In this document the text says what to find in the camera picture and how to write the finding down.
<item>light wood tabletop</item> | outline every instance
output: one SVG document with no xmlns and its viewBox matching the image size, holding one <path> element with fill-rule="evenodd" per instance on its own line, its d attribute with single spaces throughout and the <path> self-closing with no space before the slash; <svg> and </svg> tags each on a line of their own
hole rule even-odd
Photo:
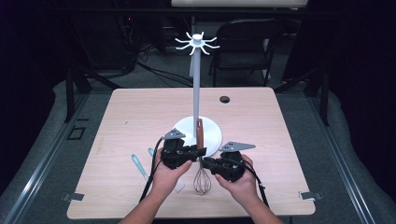
<svg viewBox="0 0 396 224">
<path fill-rule="evenodd" d="M 307 0 L 172 0 L 172 7 L 306 7 Z"/>
<path fill-rule="evenodd" d="M 125 217 L 138 204 L 146 184 L 131 159 L 132 154 L 149 174 L 148 148 L 155 147 L 178 121 L 192 116 L 192 94 L 190 88 L 115 90 L 78 181 L 76 193 L 84 198 L 70 203 L 68 217 Z M 222 103 L 221 96 L 228 96 L 230 102 Z M 201 88 L 200 99 L 200 116 L 219 125 L 221 145 L 234 141 L 256 146 L 241 153 L 253 159 L 271 210 L 278 216 L 313 214 L 314 203 L 299 197 L 299 191 L 309 188 L 274 91 Z M 216 152 L 212 158 L 219 158 L 219 154 Z M 198 195 L 193 187 L 198 168 L 199 163 L 194 162 L 181 177 L 184 189 L 169 195 L 156 218 L 248 215 L 208 170 L 212 189 L 204 196 Z"/>
</svg>

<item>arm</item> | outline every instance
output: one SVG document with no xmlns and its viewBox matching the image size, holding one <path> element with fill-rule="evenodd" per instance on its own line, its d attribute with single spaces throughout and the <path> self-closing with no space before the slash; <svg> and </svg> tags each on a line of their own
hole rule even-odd
<svg viewBox="0 0 396 224">
<path fill-rule="evenodd" d="M 155 157 L 155 164 L 161 160 L 161 149 Z M 171 170 L 162 162 L 154 174 L 152 188 L 146 198 L 140 202 L 121 222 L 124 223 L 151 223 L 160 209 L 161 204 L 172 192 L 177 180 L 191 167 L 192 161 L 186 161 L 183 165 Z"/>
<path fill-rule="evenodd" d="M 242 155 L 242 158 L 253 165 L 248 156 Z M 216 175 L 216 179 L 222 187 L 230 191 L 233 198 L 242 205 L 254 223 L 282 223 L 257 195 L 256 178 L 248 170 L 234 183 L 228 182 L 221 175 Z"/>
</svg>

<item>person's right hand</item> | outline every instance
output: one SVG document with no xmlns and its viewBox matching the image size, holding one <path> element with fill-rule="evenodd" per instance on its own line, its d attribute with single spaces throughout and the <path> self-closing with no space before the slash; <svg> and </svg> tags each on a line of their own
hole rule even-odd
<svg viewBox="0 0 396 224">
<path fill-rule="evenodd" d="M 242 155 L 242 158 L 253 165 L 253 161 L 247 155 Z M 245 170 L 244 175 L 233 183 L 228 182 L 221 175 L 215 175 L 215 177 L 219 184 L 230 191 L 233 198 L 242 206 L 260 199 L 256 190 L 256 178 L 248 170 Z"/>
</svg>

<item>forearm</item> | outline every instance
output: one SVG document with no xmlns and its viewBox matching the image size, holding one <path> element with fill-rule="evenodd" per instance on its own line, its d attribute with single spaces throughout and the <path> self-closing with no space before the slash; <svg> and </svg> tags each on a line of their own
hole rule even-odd
<svg viewBox="0 0 396 224">
<path fill-rule="evenodd" d="M 140 202 L 121 222 L 125 223 L 151 223 L 160 209 L 161 204 L 165 201 L 166 196 L 156 192 L 150 192 L 146 198 Z"/>
<path fill-rule="evenodd" d="M 250 200 L 248 203 L 241 205 L 253 219 L 255 224 L 282 223 L 260 198 Z"/>
</svg>

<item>chair seat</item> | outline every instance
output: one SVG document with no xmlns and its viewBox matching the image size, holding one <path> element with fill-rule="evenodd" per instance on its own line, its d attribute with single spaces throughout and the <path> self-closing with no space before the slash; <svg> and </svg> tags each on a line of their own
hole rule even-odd
<svg viewBox="0 0 396 224">
<path fill-rule="evenodd" d="M 218 69 L 227 70 L 263 70 L 269 66 L 265 55 L 258 52 L 222 52 L 219 56 Z"/>
</svg>

